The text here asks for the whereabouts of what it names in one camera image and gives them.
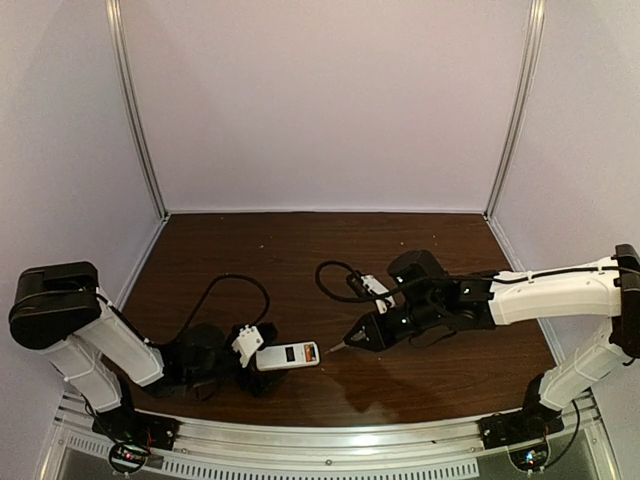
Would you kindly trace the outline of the white remote control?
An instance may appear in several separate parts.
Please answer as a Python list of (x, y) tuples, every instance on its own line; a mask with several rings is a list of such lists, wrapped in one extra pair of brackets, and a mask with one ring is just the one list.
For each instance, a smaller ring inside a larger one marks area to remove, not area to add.
[(320, 354), (318, 346), (313, 341), (298, 342), (292, 344), (273, 345), (265, 348), (262, 351), (257, 351), (255, 354), (255, 360), (257, 369), (259, 371), (272, 371), (272, 370), (291, 370), (306, 367), (315, 367), (317, 365), (308, 365), (305, 363), (305, 346), (312, 345), (315, 348), (316, 356), (319, 358)]

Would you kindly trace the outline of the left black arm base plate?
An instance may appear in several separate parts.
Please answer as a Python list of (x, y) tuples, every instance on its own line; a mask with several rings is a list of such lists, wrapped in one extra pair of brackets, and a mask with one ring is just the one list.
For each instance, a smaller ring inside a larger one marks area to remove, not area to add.
[(116, 409), (93, 414), (92, 430), (112, 441), (170, 451), (180, 425), (174, 418)]

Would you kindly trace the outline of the front aluminium rail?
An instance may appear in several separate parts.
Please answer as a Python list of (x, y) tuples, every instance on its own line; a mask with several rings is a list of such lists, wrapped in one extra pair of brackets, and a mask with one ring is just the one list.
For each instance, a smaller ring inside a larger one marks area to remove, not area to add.
[(525, 445), (487, 450), (479, 420), (368, 427), (274, 427), (177, 417), (171, 450), (153, 449), (131, 476), (110, 468), (111, 442), (74, 393), (63, 394), (35, 479), (621, 479), (591, 393), (563, 414), (564, 430), (546, 437), (551, 461), (542, 473), (515, 468)]

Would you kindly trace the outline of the clear handle screwdriver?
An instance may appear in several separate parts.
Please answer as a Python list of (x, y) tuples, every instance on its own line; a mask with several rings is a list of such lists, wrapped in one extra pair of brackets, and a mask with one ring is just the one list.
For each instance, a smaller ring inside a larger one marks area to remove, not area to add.
[(333, 346), (333, 347), (329, 348), (328, 350), (326, 350), (326, 351), (324, 352), (324, 355), (329, 355), (329, 354), (331, 354), (331, 353), (335, 353), (335, 352), (337, 352), (337, 351), (340, 351), (340, 350), (342, 350), (343, 348), (345, 348), (346, 346), (347, 346), (347, 345), (346, 345), (344, 342), (340, 342), (339, 344), (337, 344), (337, 345), (335, 345), (335, 346)]

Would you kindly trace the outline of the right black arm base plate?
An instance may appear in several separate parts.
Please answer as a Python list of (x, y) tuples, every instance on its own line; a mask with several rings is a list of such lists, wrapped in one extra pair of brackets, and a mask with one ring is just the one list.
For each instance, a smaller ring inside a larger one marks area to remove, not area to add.
[(564, 423), (557, 411), (520, 409), (483, 417), (478, 421), (478, 427), (484, 448), (490, 450), (545, 440), (549, 434), (561, 432)]

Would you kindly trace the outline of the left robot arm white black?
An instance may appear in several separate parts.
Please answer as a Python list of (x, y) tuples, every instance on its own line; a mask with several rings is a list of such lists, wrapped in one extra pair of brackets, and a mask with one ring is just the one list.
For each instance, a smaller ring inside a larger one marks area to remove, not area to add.
[(262, 319), (229, 334), (187, 321), (168, 342), (149, 340), (107, 298), (88, 261), (24, 270), (8, 322), (12, 338), (46, 357), (84, 397), (95, 422), (116, 438), (144, 427), (130, 383), (150, 397), (170, 398), (233, 379), (258, 397), (286, 374), (258, 367), (258, 355), (278, 334)]

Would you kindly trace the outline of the left round circuit board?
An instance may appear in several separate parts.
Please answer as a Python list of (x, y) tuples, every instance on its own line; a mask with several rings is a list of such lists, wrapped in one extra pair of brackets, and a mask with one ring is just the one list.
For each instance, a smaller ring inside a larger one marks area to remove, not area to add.
[(111, 446), (107, 461), (117, 473), (133, 474), (146, 465), (150, 454), (148, 448), (118, 441)]

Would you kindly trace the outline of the aluminium corner post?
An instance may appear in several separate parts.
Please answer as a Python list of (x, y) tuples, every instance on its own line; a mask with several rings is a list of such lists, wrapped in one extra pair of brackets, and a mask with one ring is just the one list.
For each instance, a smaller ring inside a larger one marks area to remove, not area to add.
[(484, 210), (484, 217), (488, 221), (495, 216), (498, 209), (500, 198), (506, 186), (509, 170), (515, 157), (519, 136), (524, 125), (526, 108), (539, 63), (545, 27), (545, 16), (546, 2), (544, 0), (534, 0), (529, 2), (525, 41), (514, 101), (501, 150), (498, 168), (494, 177), (489, 199)]
[(131, 62), (128, 55), (122, 2), (119, 0), (106, 0), (105, 7), (117, 75), (134, 149), (155, 215), (160, 221), (164, 221), (169, 217), (169, 211), (167, 210), (161, 193), (144, 131)]

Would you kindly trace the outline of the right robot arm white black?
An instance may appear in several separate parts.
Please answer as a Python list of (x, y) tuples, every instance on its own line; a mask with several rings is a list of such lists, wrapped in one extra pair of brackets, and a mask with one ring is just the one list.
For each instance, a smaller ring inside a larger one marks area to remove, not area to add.
[(495, 329), (535, 318), (600, 316), (599, 329), (558, 366), (529, 383), (520, 418), (551, 422), (585, 389), (639, 356), (639, 254), (629, 244), (592, 263), (543, 271), (448, 274), (427, 250), (392, 261), (392, 292), (361, 280), (359, 300), (375, 303), (343, 342), (382, 352), (437, 327), (452, 333)]

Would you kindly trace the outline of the left aluminium corner post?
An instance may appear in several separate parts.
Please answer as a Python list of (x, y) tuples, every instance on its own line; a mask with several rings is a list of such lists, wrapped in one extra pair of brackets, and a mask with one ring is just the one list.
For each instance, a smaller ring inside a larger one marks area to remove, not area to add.
[(167, 210), (161, 193), (144, 131), (131, 62), (128, 55), (122, 2), (119, 0), (106, 0), (105, 7), (117, 75), (134, 149), (155, 215), (160, 221), (164, 221), (169, 217), (169, 211)]

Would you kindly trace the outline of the round circuit board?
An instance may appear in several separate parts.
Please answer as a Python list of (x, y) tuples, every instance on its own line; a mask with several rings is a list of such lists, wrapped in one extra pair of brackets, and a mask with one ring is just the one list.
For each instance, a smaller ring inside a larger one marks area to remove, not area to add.
[(550, 449), (546, 441), (518, 446), (508, 450), (511, 465), (524, 473), (535, 473), (543, 470), (550, 458)]
[(118, 441), (111, 446), (107, 461), (117, 473), (133, 474), (146, 465), (150, 454), (148, 448)]

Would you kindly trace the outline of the right aluminium corner post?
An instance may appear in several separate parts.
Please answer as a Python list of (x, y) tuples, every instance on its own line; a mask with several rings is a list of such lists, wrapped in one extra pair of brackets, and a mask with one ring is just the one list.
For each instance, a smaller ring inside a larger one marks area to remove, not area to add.
[(495, 216), (498, 209), (500, 198), (506, 186), (509, 170), (515, 157), (519, 136), (524, 125), (526, 108), (539, 63), (545, 27), (545, 16), (546, 2), (544, 0), (534, 0), (529, 2), (525, 41), (514, 101), (501, 150), (498, 168), (494, 177), (489, 199), (484, 210), (484, 217), (488, 221)]

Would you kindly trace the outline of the right round circuit board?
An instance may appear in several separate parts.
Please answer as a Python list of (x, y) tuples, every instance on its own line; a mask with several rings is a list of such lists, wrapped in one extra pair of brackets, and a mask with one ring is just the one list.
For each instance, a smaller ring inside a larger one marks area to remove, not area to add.
[(550, 458), (550, 449), (546, 441), (518, 446), (508, 450), (511, 465), (524, 473), (535, 473), (543, 470)]

